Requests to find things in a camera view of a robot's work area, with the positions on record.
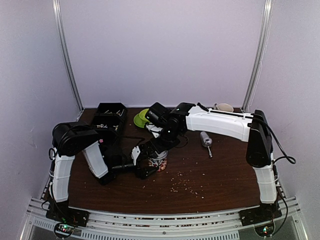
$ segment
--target cable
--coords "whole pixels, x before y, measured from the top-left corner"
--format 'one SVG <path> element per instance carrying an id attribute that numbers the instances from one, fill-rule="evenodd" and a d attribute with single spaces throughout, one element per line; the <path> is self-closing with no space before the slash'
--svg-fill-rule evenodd
<path id="1" fill-rule="evenodd" d="M 182 145 L 182 146 L 176 146 L 176 147 L 175 147 L 176 149 L 182 149 L 182 148 L 184 148 L 185 146 L 188 145 L 188 143 L 189 143 L 189 138 L 188 138 L 187 136 L 185 136 L 185 135 L 182 135 L 182 137 L 184 137 L 184 139 L 185 139 L 185 144 Z"/>
<path id="2" fill-rule="evenodd" d="M 59 239 L 67 239 L 67 238 L 69 238 L 69 237 L 74 233 L 74 231 L 75 231 L 75 228 L 74 228 L 72 225 L 69 225 L 69 226 L 73 227 L 73 229 L 72 229 L 71 232 L 68 233 L 68 235 L 63 235 L 63 234 L 61 234 L 61 233 L 57 233 L 56 231 L 59 229 L 59 225 L 63 225 L 63 227 L 64 227 L 63 229 L 65 229 L 65 225 L 69 225 L 69 224 L 65 224 L 65 223 L 63 223 L 63 222 L 58 222 L 56 225 L 54 225 L 54 227 L 53 227 L 53 233 L 54 233 L 54 235 L 55 235 L 57 238 L 59 238 Z"/>
<path id="3" fill-rule="evenodd" d="M 274 161 L 274 163 L 276 163 L 276 162 L 277 162 L 278 160 L 280 160 L 280 159 L 287 159 L 288 162 L 291 163 L 291 164 L 296 164 L 296 163 L 297 163 L 297 160 L 296 160 L 293 156 L 288 156 L 288 155 L 286 154 L 285 150 L 284 150 L 283 147 L 281 146 L 281 144 L 280 144 L 277 136 L 275 135 L 274 131 L 272 131 L 271 127 L 270 127 L 266 122 L 264 122 L 264 121 L 262 121 L 261 119 L 258 119 L 258 118 L 256 118 L 256 117 L 253 119 L 253 121 L 257 121 L 258 123 L 261 123 L 261 124 L 263 124 L 263 125 L 266 126 L 266 128 L 267 128 L 267 129 L 270 131 L 270 133 L 272 134 L 272 136 L 273 136 L 276 144 L 278 145 L 280 151 L 282 152 L 283 156 L 277 158 L 277 159 Z"/>
<path id="4" fill-rule="evenodd" d="M 48 209 L 44 209 L 44 204 L 46 204 L 48 202 L 48 200 L 45 200 L 43 203 L 41 203 L 41 208 L 45 211 L 47 211 Z"/>
<path id="5" fill-rule="evenodd" d="M 288 212 L 289 212 L 289 209 L 288 209 L 288 204 L 286 203 L 286 200 L 285 198 L 282 196 L 281 192 L 279 191 L 279 188 L 277 188 L 277 192 L 280 196 L 280 198 L 282 199 L 284 205 L 285 205 L 285 209 L 286 209 L 286 213 L 285 213 L 285 217 L 284 217 L 284 220 L 282 222 L 282 224 L 280 225 L 280 227 L 272 234 L 272 236 L 276 235 L 280 229 L 283 227 L 283 225 L 285 224 L 286 220 L 287 220 L 287 217 L 288 217 Z"/>
<path id="6" fill-rule="evenodd" d="M 200 102 L 197 103 L 197 106 L 199 106 L 202 110 L 209 112 L 209 109 L 203 106 Z"/>
<path id="7" fill-rule="evenodd" d="M 49 148 L 49 153 L 48 154 L 49 154 L 49 159 L 51 161 L 53 161 L 54 158 L 57 156 L 57 152 L 55 151 L 55 149 L 53 147 Z"/>

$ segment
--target cup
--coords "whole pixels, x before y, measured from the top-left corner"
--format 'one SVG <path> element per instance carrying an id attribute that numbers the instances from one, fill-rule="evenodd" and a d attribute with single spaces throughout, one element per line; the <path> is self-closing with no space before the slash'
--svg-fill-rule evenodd
<path id="1" fill-rule="evenodd" d="M 213 109 L 223 111 L 223 112 L 230 112 L 230 113 L 234 111 L 234 108 L 228 103 L 219 103 L 219 104 L 215 103 L 213 105 Z"/>

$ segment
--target white backdrop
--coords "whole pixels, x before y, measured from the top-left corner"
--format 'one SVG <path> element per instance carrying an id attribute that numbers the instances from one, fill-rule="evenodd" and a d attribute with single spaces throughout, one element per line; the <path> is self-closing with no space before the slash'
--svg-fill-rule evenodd
<path id="1" fill-rule="evenodd" d="M 85 107 L 227 102 L 241 106 L 264 0 L 62 0 Z"/>

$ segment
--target screwdriver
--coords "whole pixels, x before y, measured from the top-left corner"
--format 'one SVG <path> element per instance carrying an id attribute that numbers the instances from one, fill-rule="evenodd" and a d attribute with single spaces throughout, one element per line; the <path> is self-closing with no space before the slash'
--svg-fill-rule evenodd
<path id="1" fill-rule="evenodd" d="M 202 146 L 205 148 L 208 148 L 209 156 L 212 158 L 212 152 L 210 147 L 212 146 L 212 139 L 208 136 L 208 134 L 205 131 L 200 132 L 200 142 Z"/>

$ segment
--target wooden table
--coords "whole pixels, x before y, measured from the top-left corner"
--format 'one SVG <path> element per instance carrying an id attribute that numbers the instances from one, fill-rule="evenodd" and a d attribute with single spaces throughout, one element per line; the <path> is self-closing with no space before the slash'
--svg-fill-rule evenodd
<path id="1" fill-rule="evenodd" d="M 129 109 L 124 135 L 152 137 L 133 123 L 134 116 L 141 110 Z M 89 124 L 95 111 L 86 109 L 80 119 Z M 189 131 L 186 136 L 187 146 L 169 151 L 166 169 L 145 180 L 133 173 L 124 173 L 102 186 L 90 172 L 83 154 L 78 154 L 71 169 L 70 206 L 118 213 L 183 214 L 259 204 L 256 175 L 245 159 L 245 142 L 209 133 L 213 140 L 210 159 L 208 150 L 200 144 L 199 132 Z M 137 142 L 123 139 L 121 147 L 128 155 Z"/>

